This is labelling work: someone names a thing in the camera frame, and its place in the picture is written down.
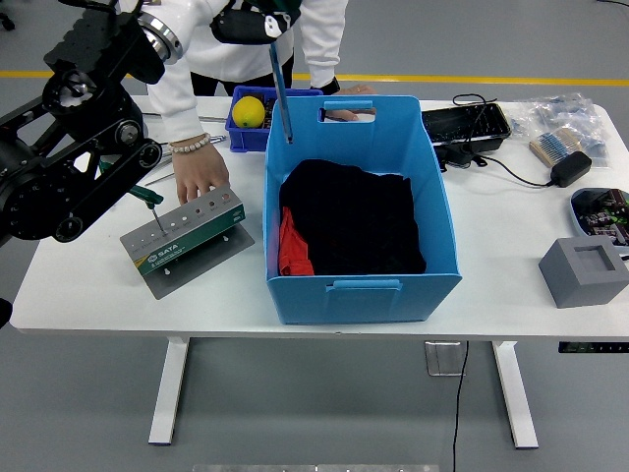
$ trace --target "metal table leg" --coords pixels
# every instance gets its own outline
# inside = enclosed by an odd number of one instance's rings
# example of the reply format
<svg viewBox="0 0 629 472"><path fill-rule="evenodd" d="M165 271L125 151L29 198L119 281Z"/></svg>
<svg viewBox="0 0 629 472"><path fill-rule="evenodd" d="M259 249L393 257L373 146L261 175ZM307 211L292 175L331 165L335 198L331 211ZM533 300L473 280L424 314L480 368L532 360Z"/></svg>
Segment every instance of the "metal table leg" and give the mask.
<svg viewBox="0 0 629 472"><path fill-rule="evenodd" d="M513 442L517 448L537 448L539 447L538 438L515 355L516 342L493 341L492 345L511 423Z"/></svg>
<svg viewBox="0 0 629 472"><path fill-rule="evenodd" d="M186 367L189 337L169 337L148 442L169 445L173 438L179 392Z"/></svg>

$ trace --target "white sleeve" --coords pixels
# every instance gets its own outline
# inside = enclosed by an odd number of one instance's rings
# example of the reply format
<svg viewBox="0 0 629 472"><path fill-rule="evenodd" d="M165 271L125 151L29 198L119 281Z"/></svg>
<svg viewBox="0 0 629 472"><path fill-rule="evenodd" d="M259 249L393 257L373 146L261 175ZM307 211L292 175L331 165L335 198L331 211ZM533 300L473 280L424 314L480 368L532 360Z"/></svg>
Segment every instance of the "white sleeve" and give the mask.
<svg viewBox="0 0 629 472"><path fill-rule="evenodd" d="M124 3L127 5L122 5L123 10L129 11L130 4L136 2ZM173 30L184 50L182 59L165 66L165 73L156 85L146 87L155 111L162 117L167 141L182 141L203 133L186 52L195 28L208 28L227 3L228 0L163 0L161 5L143 7L143 12L153 14Z"/></svg>
<svg viewBox="0 0 629 472"><path fill-rule="evenodd" d="M304 0L298 25L302 48L311 73L311 85L323 87L334 78L345 29L348 0Z"/></svg>

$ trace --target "yellow floor line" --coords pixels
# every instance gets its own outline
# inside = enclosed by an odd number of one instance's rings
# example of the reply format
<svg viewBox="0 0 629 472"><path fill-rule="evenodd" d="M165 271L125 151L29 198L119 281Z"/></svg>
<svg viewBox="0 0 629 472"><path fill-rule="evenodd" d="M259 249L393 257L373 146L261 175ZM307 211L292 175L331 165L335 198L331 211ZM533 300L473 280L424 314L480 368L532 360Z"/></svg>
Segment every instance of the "yellow floor line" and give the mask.
<svg viewBox="0 0 629 472"><path fill-rule="evenodd" d="M50 71L0 71L0 79L48 79ZM341 82L390 82L424 84L494 84L519 86L629 87L629 79L571 79L550 77L492 77L440 75L339 74ZM295 81L309 81L310 75L293 74Z"/></svg>

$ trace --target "red cloth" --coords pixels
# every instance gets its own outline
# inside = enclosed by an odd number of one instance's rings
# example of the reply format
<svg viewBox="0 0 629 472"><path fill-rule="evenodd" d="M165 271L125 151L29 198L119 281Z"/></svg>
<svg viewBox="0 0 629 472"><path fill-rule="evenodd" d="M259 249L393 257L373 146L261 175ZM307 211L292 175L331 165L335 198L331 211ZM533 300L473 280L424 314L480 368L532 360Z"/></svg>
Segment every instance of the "red cloth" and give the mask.
<svg viewBox="0 0 629 472"><path fill-rule="evenodd" d="M315 275L308 259L308 244L295 229L291 210L282 208L279 227L279 273L282 275Z"/></svg>

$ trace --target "black cable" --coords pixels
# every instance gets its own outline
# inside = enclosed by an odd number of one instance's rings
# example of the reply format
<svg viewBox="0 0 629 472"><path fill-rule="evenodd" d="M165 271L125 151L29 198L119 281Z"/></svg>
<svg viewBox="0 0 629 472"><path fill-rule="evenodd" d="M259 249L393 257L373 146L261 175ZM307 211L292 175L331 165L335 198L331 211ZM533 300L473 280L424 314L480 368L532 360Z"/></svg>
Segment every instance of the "black cable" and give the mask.
<svg viewBox="0 0 629 472"><path fill-rule="evenodd" d="M456 390L456 416L454 424L454 440L452 441L452 472L456 472L456 440L459 436L459 413L461 409L461 387L463 386L463 377L465 376L465 366L468 364L468 355L470 354L470 341L465 341L465 359L463 359L463 367L461 368L461 378L459 379L459 387Z"/></svg>
<svg viewBox="0 0 629 472"><path fill-rule="evenodd" d="M615 3L616 5L622 5L623 7L629 7L628 3L616 2L614 0L597 0L597 2L601 2L601 3Z"/></svg>
<svg viewBox="0 0 629 472"><path fill-rule="evenodd" d="M457 99L462 98L464 96L475 96L480 101L458 103ZM469 105L482 105L483 106L481 108L481 111L479 111L479 114L476 116L476 119L474 120L474 123L472 123L472 126L470 127L470 136L468 136L468 138L465 140L465 143L467 145L469 145L472 142L472 138L474 137L474 130L476 129L476 126L479 124L479 121L481 120L481 118L485 114L485 109L487 107L487 104L488 103L494 103L495 101L497 101L497 98L494 98L492 100L486 100L485 97L480 95L479 93L459 93L458 95L454 95L452 97L452 103L454 103L456 106L469 106Z"/></svg>
<svg viewBox="0 0 629 472"><path fill-rule="evenodd" d="M142 3L143 3L142 0L138 0L138 3L136 3L136 8L134 8L134 11L131 13L133 13L134 15L139 14L140 10L142 9Z"/></svg>
<svg viewBox="0 0 629 472"><path fill-rule="evenodd" d="M493 157L487 157L486 155L480 155L479 157L481 159L490 160L491 162L495 162L496 164L501 165L504 170L506 170L509 174L511 174L516 179L518 179L520 182L524 182L525 184L532 185L533 187L545 188L545 187L552 187L554 185L552 181L547 182L545 184L536 184L535 182L529 182L528 180L525 180L522 177L514 174L513 171L511 171L511 169L509 169L505 164L500 162L498 159L494 159Z"/></svg>
<svg viewBox="0 0 629 472"><path fill-rule="evenodd" d="M461 97L464 96L475 96L476 98L479 99L479 101L473 101L473 102L466 102L466 103L459 103L457 100ZM467 155L472 155L472 160L474 160L477 165L479 165L480 167L484 167L486 165L486 160L490 160L492 162L495 162L496 164L502 166L502 168L504 168L504 170L506 170L509 174L511 174L513 177L515 177L516 179L518 179L520 182L523 182L527 185L531 185L533 187L541 187L541 188L547 188L547 187L551 187L553 184L552 181L547 182L546 184L537 184L535 182L530 182L526 179L523 179L522 177L520 177L519 175L516 175L511 169L509 169L505 164L503 164L502 162L500 162L497 159L494 159L493 157L486 157L484 155L478 155L475 152L472 151L472 137L474 136L474 130L476 129L479 121L481 120L481 118L483 117L483 114L485 113L485 109L488 103L493 103L496 102L497 98L494 98L492 100L487 100L485 99L484 96L480 95L479 93L459 93L458 95L454 95L452 97L452 103L454 103L456 106L466 106L466 105L471 105L471 104L480 104L482 105L481 111L479 111L477 117L474 120L474 123L472 123L472 126L470 128L470 135L467 137L467 139L465 140L465 143L460 147L460 151L463 152L464 154ZM466 164L456 164L454 162L450 162L450 161L445 161L445 163L447 163L448 165L452 165L454 167L459 167L459 168L464 168L467 169L470 166L470 163L466 163Z"/></svg>

